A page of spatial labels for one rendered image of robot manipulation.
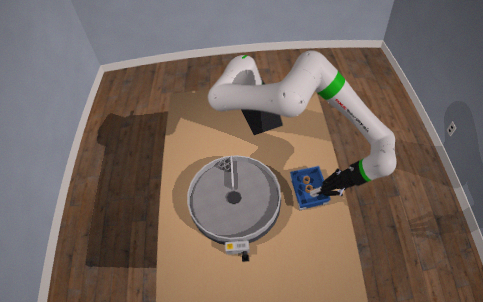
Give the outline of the grey round turntable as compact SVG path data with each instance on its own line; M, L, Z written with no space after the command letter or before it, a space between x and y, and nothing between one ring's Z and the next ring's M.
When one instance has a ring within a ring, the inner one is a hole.
M231 160L230 172L219 169L219 162L226 158ZM197 172L188 190L187 204L201 233L206 231L208 239L224 244L227 255L243 254L242 262L247 262L249 243L266 235L276 223L281 207L280 185L260 161L225 156Z

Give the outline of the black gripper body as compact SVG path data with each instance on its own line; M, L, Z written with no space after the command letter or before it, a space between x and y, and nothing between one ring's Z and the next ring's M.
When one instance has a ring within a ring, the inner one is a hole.
M349 168L348 168L349 169ZM344 171L341 171L339 173L338 176L341 176L341 178L339 179L341 181L341 184L337 185L336 187L339 188L339 189L346 189L346 188L349 188L349 187L352 187L354 186L353 182L351 181L350 177L349 177L349 172L348 172L348 169L344 170ZM342 172L343 172L343 179L342 179ZM339 181L337 180L337 181ZM343 181L344 182L343 182ZM336 181L336 182L337 182Z

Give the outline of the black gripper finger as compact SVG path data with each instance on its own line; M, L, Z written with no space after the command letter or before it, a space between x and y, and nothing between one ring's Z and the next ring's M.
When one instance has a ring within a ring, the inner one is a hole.
M336 171L332 175L330 175L327 179L325 179L322 182L323 185L321 187L310 191L310 193L315 192L315 191L317 191L317 190L319 190L321 188L325 188L325 187L327 187L327 186L332 185L333 183L335 183L337 180L339 180L341 178L341 176L338 176L340 172L341 172L341 170L337 168Z
M339 189L339 188L336 187L339 184L341 184L341 181L338 181L336 183L333 183L333 185L330 185L328 187L321 188L321 189L319 189L315 192L312 192L312 193L310 193L310 195L313 196L313 197L318 196L320 194L323 194L325 196L336 196L336 195L343 196L342 192L343 192L344 189L332 191L332 190L335 190L335 189Z

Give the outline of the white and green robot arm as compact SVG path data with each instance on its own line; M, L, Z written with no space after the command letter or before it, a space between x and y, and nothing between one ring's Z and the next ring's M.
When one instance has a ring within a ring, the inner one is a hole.
M210 89L208 101L221 112L258 110L295 117L305 110L316 90L348 118L371 144L370 155L349 166L351 181L360 186L388 176L395 170L393 132L369 110L321 53L303 52L281 82L263 85L262 82L254 59L247 55L237 56L229 62Z

